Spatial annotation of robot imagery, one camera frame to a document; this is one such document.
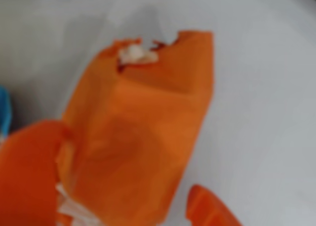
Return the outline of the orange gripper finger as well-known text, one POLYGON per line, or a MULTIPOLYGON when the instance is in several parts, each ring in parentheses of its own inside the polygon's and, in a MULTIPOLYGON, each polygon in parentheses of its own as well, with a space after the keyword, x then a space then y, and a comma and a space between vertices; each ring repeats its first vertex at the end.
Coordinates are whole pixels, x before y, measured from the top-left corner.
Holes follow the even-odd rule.
POLYGON ((192 226, 241 226, 230 209, 212 191, 198 184, 189 191, 186 218, 192 226))
POLYGON ((69 130, 42 121, 11 134, 0 147, 0 224, 54 226, 56 156, 69 130))

